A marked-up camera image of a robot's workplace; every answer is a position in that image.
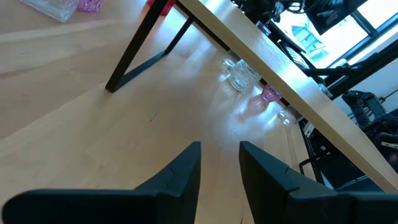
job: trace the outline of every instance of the glass cup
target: glass cup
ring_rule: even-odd
[[[98,12],[104,0],[79,0],[77,8],[84,12]]]
[[[274,87],[272,87],[269,84],[266,84],[264,86],[264,89],[262,90],[261,96],[263,99],[265,99],[268,103],[270,102],[274,102],[277,100],[280,100],[282,98],[282,96],[280,95],[280,93],[278,93],[278,91],[276,91],[274,89]]]
[[[321,89],[322,92],[326,94],[326,96],[328,96],[329,98],[333,96],[323,84],[319,84],[318,86],[319,89]],[[292,105],[288,105],[285,109],[279,112],[278,115],[282,122],[289,127],[297,124],[304,118]]]
[[[230,59],[228,57],[223,58],[223,72],[224,73],[230,74],[232,71],[232,68],[234,66],[235,66],[235,62],[232,59]]]
[[[66,22],[76,11],[78,0],[21,0],[52,18]]]
[[[244,60],[238,61],[228,77],[230,84],[238,91],[248,91],[260,81],[260,75]]]

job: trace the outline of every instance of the clear glass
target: clear glass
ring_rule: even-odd
[[[279,119],[291,127],[303,119],[303,116],[292,105],[288,105],[285,109],[279,112]]]
[[[263,99],[265,99],[267,102],[274,102],[277,100],[280,100],[282,96],[278,91],[274,89],[271,85],[266,84],[264,86],[264,89],[262,90],[261,96]]]
[[[244,60],[238,61],[228,77],[231,85],[238,91],[248,91],[260,81],[260,75]]]
[[[326,96],[329,98],[333,96],[323,84],[319,84],[318,86]],[[285,109],[280,111],[278,115],[279,119],[289,127],[297,124],[303,119],[303,116],[292,105],[288,105]]]
[[[307,58],[317,67],[326,68],[368,34],[351,17],[319,35],[306,14],[285,11],[277,26],[296,39],[307,51]]]
[[[358,7],[358,11],[377,29],[398,13],[398,2],[396,0],[368,0]]]
[[[234,66],[235,66],[235,62],[232,59],[230,59],[228,57],[223,58],[223,72],[224,73],[230,74],[232,71],[232,68]]]
[[[98,12],[104,0],[79,0],[77,8],[84,12]]]
[[[78,0],[21,0],[21,2],[60,22],[66,22],[76,11],[78,4]]]

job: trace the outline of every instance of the black equipment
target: black equipment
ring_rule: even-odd
[[[305,0],[304,11],[320,35],[367,0]]]
[[[371,76],[381,68],[385,67],[389,63],[393,62],[398,58],[398,40],[388,45],[386,48],[382,49],[378,53],[371,55],[366,60],[359,62],[350,67],[343,68],[326,68],[320,70],[305,71],[307,75],[327,75],[328,73],[336,74],[329,75],[325,78],[326,86],[329,91],[336,98],[343,93],[350,90],[352,87],[365,80],[367,77]]]
[[[398,172],[398,110],[388,113],[373,93],[348,91],[342,99],[351,108],[361,130]],[[381,191],[316,129],[310,135],[307,149],[315,155],[300,166],[312,162],[314,171],[322,172],[337,191]]]
[[[320,35],[342,21],[367,0],[231,0],[253,22],[280,21],[285,10],[306,13]]]

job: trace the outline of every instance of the wooden table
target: wooden table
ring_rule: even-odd
[[[398,191],[398,175],[362,130],[234,7],[230,0],[220,0],[217,3],[206,0],[179,2],[278,90],[381,189],[386,192]]]
[[[168,56],[108,93],[146,0],[105,1],[65,24],[19,1],[0,6],[1,205],[30,189],[133,189],[200,140],[197,223],[252,223],[239,141],[297,171],[308,158],[299,127],[276,118],[283,105],[262,101],[261,86],[234,90],[221,70],[226,52],[193,26]],[[164,50],[184,22],[175,9],[161,17],[129,69]]]

